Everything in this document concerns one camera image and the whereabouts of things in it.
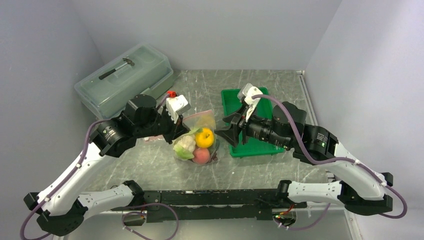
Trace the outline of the white cauliflower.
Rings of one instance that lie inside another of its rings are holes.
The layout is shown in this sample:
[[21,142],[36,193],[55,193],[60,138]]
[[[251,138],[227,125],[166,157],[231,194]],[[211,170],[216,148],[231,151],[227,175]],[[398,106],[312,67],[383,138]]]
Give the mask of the white cauliflower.
[[194,150],[196,149],[196,141],[193,134],[184,135],[179,138],[173,145],[176,157],[180,160],[191,160],[194,158]]

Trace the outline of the clear zip top bag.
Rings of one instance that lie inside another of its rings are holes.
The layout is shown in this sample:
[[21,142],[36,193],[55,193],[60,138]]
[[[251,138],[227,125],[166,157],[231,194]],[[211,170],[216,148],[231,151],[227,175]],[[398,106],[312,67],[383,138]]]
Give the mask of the clear zip top bag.
[[171,153],[176,161],[208,165],[218,160],[220,142],[214,133],[214,111],[209,109],[192,114],[183,120],[188,133],[171,142]]

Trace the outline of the orange fruit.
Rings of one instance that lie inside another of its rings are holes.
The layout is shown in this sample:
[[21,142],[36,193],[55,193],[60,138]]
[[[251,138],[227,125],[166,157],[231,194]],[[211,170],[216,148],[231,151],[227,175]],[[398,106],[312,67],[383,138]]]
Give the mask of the orange fruit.
[[210,128],[203,127],[195,133],[194,140],[199,148],[209,148],[215,142],[215,135]]

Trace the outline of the pink peach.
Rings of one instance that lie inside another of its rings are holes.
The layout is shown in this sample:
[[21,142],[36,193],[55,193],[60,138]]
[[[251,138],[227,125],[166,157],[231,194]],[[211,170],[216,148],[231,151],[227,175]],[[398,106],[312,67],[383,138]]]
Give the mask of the pink peach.
[[196,148],[193,151],[192,161],[199,165],[205,165],[210,161],[211,154],[207,148]]

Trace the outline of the dark red grape bunch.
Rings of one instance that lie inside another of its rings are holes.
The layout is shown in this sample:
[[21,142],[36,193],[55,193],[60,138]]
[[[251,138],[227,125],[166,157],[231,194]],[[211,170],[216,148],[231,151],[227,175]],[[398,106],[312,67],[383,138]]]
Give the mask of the dark red grape bunch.
[[208,148],[210,156],[209,156],[209,161],[208,163],[212,163],[214,161],[218,160],[218,156],[217,156],[217,151],[219,149],[219,146],[211,146],[210,148]]

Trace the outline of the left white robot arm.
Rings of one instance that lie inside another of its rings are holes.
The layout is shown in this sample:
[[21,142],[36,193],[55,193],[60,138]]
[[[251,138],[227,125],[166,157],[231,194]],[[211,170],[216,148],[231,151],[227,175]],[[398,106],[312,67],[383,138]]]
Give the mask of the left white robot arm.
[[24,202],[47,236],[65,236],[88,218],[115,208],[139,209],[145,193],[133,180],[109,190],[84,193],[106,166],[133,148],[138,139],[162,136],[169,144],[189,130],[183,114],[190,109],[183,95],[169,96],[160,104],[146,94],[130,99],[116,117],[89,126],[83,148],[70,166],[47,188],[30,192]]

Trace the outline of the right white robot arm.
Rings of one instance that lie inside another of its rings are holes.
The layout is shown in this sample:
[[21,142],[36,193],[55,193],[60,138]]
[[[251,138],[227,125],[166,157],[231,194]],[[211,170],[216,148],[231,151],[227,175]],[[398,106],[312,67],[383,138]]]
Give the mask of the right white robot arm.
[[353,157],[327,129],[306,123],[306,112],[287,101],[273,108],[270,119],[248,116],[250,106],[242,106],[224,117],[225,127],[215,134],[231,146],[253,138],[285,150],[293,157],[336,175],[328,183],[301,183],[281,180],[276,203],[287,208],[303,202],[342,205],[362,216],[386,215],[393,210],[393,198],[387,194],[393,185],[390,173],[378,173]]

